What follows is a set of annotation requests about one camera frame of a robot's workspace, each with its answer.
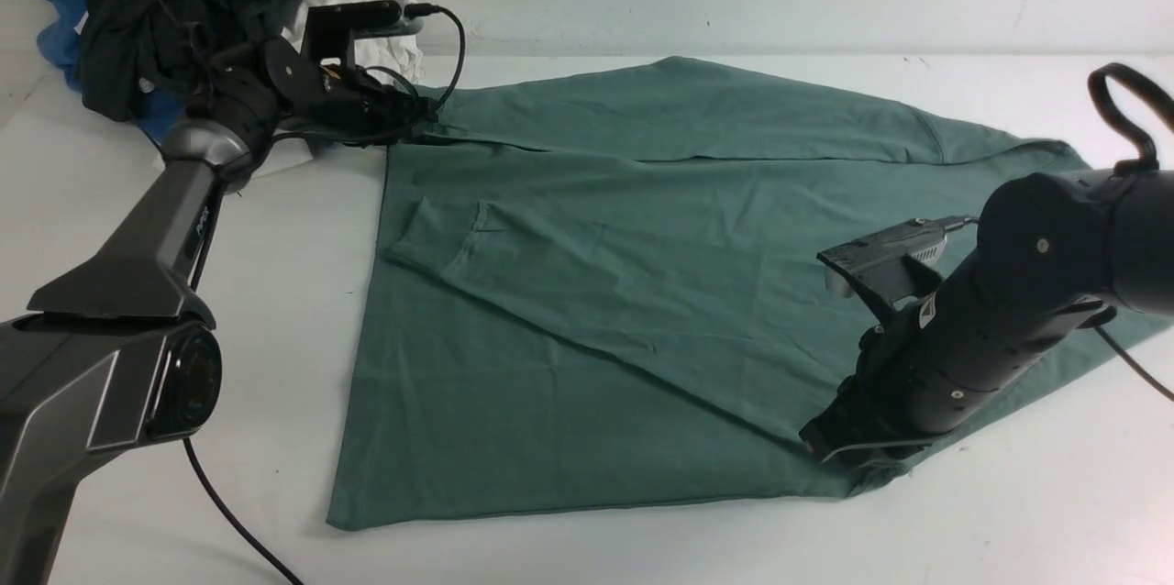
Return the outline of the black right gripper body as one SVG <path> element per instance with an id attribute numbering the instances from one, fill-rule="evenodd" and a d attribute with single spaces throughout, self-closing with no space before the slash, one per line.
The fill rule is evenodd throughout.
<path id="1" fill-rule="evenodd" d="M 957 432 L 973 415 L 973 392 L 951 368 L 973 324 L 935 321 L 869 332 L 851 376 L 799 431 L 818 463 L 893 468 Z"/>

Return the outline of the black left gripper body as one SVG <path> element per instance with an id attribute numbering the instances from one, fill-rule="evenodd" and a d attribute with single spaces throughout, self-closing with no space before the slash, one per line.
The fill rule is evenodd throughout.
<path id="1" fill-rule="evenodd" d="M 312 105 L 312 132 L 349 144 L 407 137 L 414 130 L 414 85 L 400 72 L 326 63 L 326 95 Z"/>

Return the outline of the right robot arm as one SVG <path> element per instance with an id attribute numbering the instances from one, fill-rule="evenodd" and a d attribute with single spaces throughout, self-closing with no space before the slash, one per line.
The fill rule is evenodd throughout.
<path id="1" fill-rule="evenodd" d="M 819 253 L 877 323 L 799 439 L 850 468 L 906 459 L 1070 334 L 1121 308 L 1169 316 L 1170 206 L 1166 169 L 1031 174 L 978 217 L 909 220 Z"/>

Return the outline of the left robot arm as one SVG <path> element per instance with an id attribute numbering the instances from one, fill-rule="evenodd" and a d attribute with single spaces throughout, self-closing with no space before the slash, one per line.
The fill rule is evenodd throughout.
<path id="1" fill-rule="evenodd" d="M 193 436 L 223 359 L 194 291 L 221 202 L 247 184 L 294 117 L 294 136 L 383 143 L 424 115 L 349 63 L 281 38 L 201 61 L 164 169 L 80 265 L 4 322 L 4 583 L 46 584 L 80 480 L 135 448 Z"/>

